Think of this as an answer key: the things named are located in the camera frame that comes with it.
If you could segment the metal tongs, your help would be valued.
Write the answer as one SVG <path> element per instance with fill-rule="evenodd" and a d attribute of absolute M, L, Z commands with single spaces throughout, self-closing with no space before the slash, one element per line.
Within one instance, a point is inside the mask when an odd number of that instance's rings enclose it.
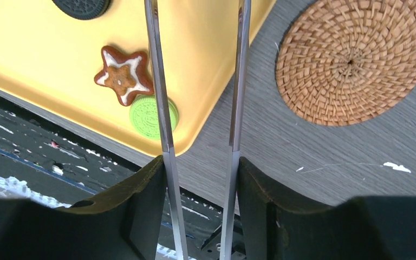
<path fill-rule="evenodd" d="M 157 103 L 162 156 L 164 159 L 172 230 L 177 259 L 188 259 L 186 232 L 179 191 L 176 153 L 174 149 L 168 97 L 166 91 L 164 62 L 161 52 L 159 12 L 157 1 L 145 1 L 145 18 L 152 61 L 152 76 Z M 235 87 L 230 122 L 230 170 L 226 175 L 226 192 L 220 243 L 220 259 L 231 259 L 235 201 L 237 192 L 237 172 L 241 155 L 241 132 L 246 90 L 246 70 L 249 58 L 249 30 L 251 21 L 251 1 L 238 3 L 238 30 L 236 46 Z"/>

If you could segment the yellow tray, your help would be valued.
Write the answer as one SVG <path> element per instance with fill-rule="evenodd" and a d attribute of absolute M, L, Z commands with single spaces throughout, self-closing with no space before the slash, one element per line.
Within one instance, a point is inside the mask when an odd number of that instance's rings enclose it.
<path fill-rule="evenodd" d="M 179 122 L 175 152 L 186 152 L 235 71 L 238 1 L 159 1 L 168 98 Z M 143 1 L 112 1 L 90 20 L 52 1 L 0 1 L 0 90 L 149 156 L 158 140 L 140 135 L 129 108 L 94 83 L 100 50 L 148 49 Z"/>

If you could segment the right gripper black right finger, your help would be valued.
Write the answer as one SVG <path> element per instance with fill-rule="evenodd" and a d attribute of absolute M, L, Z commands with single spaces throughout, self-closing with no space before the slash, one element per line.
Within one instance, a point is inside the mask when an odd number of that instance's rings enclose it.
<path fill-rule="evenodd" d="M 237 195 L 248 259 L 416 259 L 416 196 L 308 198 L 239 160 Z"/>

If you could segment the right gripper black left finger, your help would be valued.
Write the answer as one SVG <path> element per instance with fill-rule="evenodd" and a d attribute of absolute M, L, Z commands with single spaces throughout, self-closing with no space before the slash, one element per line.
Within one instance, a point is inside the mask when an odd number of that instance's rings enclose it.
<path fill-rule="evenodd" d="M 155 259 L 165 193 L 158 156 L 69 208 L 0 199 L 0 259 Z"/>

